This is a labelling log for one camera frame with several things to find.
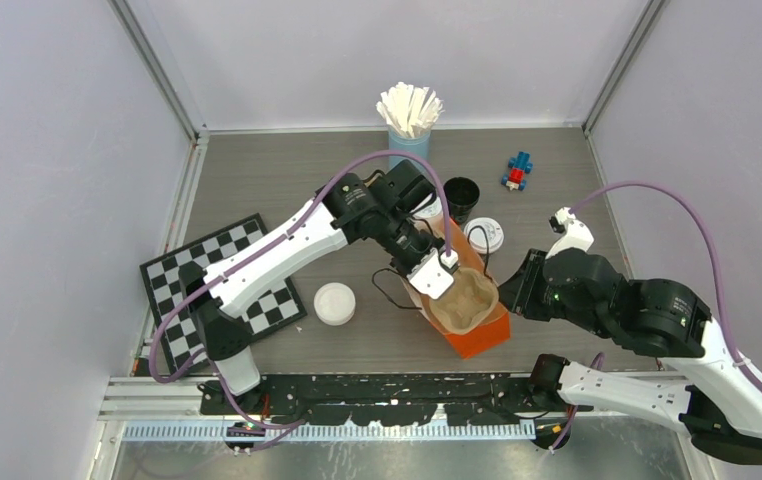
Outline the orange paper takeout bag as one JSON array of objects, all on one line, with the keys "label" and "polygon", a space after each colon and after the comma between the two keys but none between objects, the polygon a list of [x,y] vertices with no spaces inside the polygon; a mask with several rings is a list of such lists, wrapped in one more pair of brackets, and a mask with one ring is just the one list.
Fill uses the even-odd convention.
[{"label": "orange paper takeout bag", "polygon": [[460,264],[454,273],[454,286],[443,298],[432,300],[403,280],[409,301],[394,305],[422,314],[466,359],[510,338],[510,313],[499,302],[498,287],[486,272],[486,253],[474,248],[456,224],[451,228],[453,249],[459,254]]}]

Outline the white plastic cup lid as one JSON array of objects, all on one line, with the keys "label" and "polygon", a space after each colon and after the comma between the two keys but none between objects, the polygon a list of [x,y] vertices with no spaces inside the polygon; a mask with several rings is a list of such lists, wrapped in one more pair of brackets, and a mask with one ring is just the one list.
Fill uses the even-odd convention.
[{"label": "white plastic cup lid", "polygon": [[464,226],[463,232],[470,246],[481,255],[495,253],[505,240],[504,229],[489,217],[471,219]]}]

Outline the single brown cup carrier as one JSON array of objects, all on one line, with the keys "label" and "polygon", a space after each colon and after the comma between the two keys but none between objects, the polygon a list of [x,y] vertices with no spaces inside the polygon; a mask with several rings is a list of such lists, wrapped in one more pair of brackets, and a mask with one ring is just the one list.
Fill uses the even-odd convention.
[{"label": "single brown cup carrier", "polygon": [[447,331],[464,335],[479,326],[497,306],[496,284],[482,271],[461,267],[454,273],[452,287],[428,309]]}]

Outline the stack of white lids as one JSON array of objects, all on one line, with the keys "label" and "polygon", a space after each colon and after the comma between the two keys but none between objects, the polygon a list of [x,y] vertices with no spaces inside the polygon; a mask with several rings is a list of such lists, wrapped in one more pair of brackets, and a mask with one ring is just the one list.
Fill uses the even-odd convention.
[{"label": "stack of white lids", "polygon": [[339,282],[327,283],[315,293],[313,307],[316,317],[324,324],[342,326],[353,318],[356,298],[347,285]]}]

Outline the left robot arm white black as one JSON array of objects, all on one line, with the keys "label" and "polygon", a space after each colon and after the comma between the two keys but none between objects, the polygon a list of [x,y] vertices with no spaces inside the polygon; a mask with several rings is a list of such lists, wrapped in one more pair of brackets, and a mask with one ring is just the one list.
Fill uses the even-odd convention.
[{"label": "left robot arm white black", "polygon": [[453,284],[458,255],[445,236],[420,230],[411,219],[425,201],[441,197],[425,170],[410,162],[365,179],[346,171],[281,226],[233,256],[206,268],[183,265],[183,310],[225,383],[227,403],[250,414],[264,398],[251,351],[253,333],[243,315],[277,283],[327,254],[373,240],[414,290],[433,300],[443,296]]}]

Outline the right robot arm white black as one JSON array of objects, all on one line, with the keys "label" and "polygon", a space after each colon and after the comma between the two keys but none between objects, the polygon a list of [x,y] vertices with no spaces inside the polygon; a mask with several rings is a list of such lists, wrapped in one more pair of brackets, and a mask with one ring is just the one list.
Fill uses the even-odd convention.
[{"label": "right robot arm white black", "polygon": [[617,411],[684,435],[718,460],[762,465],[762,375],[743,373],[720,322],[689,287],[629,280],[604,257],[576,248],[555,255],[533,249],[500,285],[499,298],[526,319],[568,321],[684,377],[674,385],[622,378],[542,354],[527,385],[537,408]]}]

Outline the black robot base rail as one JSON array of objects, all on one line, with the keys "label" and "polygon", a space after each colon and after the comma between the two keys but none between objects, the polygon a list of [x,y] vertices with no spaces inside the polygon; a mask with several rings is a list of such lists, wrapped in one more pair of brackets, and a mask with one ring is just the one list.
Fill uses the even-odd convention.
[{"label": "black robot base rail", "polygon": [[233,401],[216,380],[197,388],[203,415],[242,409],[276,425],[422,426],[439,412],[452,426],[510,425],[570,411],[512,373],[270,374]]}]

